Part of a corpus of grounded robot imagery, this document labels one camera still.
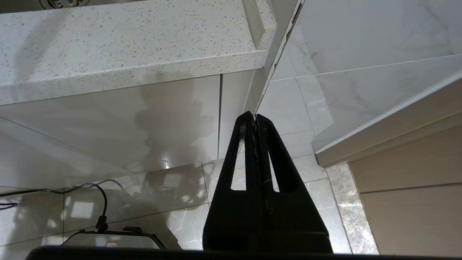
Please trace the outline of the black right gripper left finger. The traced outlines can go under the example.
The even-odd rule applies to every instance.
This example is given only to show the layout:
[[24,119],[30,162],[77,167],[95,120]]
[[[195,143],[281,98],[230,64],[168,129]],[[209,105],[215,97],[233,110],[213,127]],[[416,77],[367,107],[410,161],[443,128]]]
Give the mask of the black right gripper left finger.
[[[240,141],[245,145],[245,190],[233,190]],[[264,183],[268,158],[261,154],[259,128],[247,111],[238,116],[203,230],[204,250],[265,252]]]

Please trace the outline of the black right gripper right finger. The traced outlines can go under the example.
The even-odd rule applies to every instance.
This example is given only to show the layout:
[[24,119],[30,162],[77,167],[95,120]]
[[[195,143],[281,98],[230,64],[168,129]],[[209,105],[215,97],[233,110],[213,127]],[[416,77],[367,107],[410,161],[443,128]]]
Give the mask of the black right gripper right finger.
[[273,250],[332,253],[330,235],[274,124],[256,116],[264,242]]

